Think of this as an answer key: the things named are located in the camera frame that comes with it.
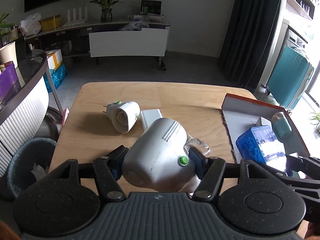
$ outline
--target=white plastic bag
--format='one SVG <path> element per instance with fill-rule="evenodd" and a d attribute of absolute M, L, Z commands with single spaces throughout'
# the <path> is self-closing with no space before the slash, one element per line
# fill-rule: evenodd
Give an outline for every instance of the white plastic bag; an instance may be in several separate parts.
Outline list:
<path fill-rule="evenodd" d="M 32 174 L 35 176 L 36 180 L 39 181 L 44 178 L 45 175 L 49 173 L 49 167 L 47 166 L 45 169 L 42 168 L 40 165 L 33 164 L 33 170 L 31 171 Z"/>
<path fill-rule="evenodd" d="M 23 36 L 35 35 L 41 31 L 41 15 L 39 13 L 28 16 L 20 22 L 19 29 Z"/>
<path fill-rule="evenodd" d="M 142 28 L 149 28 L 149 24 L 144 21 L 131 22 L 120 29 L 120 31 L 141 31 Z"/>

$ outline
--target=purple bag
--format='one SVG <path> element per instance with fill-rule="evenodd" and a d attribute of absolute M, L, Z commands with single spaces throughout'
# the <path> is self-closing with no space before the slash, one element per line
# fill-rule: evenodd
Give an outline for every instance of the purple bag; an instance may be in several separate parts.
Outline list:
<path fill-rule="evenodd" d="M 13 61 L 4 64 L 5 70 L 0 74 L 0 107 L 5 106 L 21 89 Z"/>

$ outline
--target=wooden table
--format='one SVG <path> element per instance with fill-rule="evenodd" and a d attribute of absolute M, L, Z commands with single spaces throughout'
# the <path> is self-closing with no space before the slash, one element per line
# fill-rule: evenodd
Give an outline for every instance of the wooden table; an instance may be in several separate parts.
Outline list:
<path fill-rule="evenodd" d="M 178 121 L 192 137 L 200 138 L 211 155 L 234 162 L 227 129 L 221 112 L 226 93 L 254 98 L 247 90 L 198 84 L 158 82 L 99 82 L 85 84 L 78 93 L 64 125 L 50 170 L 68 159 L 90 163 L 121 144 L 132 146 L 143 133 L 141 118 L 127 134 L 115 130 L 105 113 L 105 105 L 115 101 L 136 101 L 141 110 L 161 110 L 163 117 Z M 153 191 L 118 181 L 128 195 L 132 191 Z M 93 179 L 81 184 L 97 192 Z M 236 179 L 225 179 L 223 190 L 234 186 Z"/>

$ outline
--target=plant pot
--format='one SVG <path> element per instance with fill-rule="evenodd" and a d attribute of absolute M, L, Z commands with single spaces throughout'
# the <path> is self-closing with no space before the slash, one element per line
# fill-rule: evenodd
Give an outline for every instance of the plant pot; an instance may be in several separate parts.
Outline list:
<path fill-rule="evenodd" d="M 320 137 L 320 122 L 318 122 L 318 124 L 316 125 L 315 134 L 316 134 L 318 137 Z"/>
<path fill-rule="evenodd" d="M 2 64 L 13 61 L 14 67 L 16 68 L 18 66 L 15 41 L 3 46 L 0 49 L 0 60 Z"/>
<path fill-rule="evenodd" d="M 112 9 L 101 9 L 101 22 L 112 22 Z"/>

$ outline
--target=white plug-in device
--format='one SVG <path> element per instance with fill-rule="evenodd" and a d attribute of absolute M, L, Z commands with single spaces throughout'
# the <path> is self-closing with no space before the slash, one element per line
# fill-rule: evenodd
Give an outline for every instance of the white plug-in device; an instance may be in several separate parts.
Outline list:
<path fill-rule="evenodd" d="M 195 164 L 184 151 L 186 141 L 177 121 L 155 120 L 124 157 L 122 175 L 136 187 L 177 192 L 188 184 L 186 191 L 193 192 L 200 181 L 194 179 Z"/>
<path fill-rule="evenodd" d="M 111 103 L 106 107 L 107 116 L 116 130 L 120 133 L 129 132 L 140 114 L 140 107 L 136 102 L 122 103 L 121 101 L 118 101 Z"/>

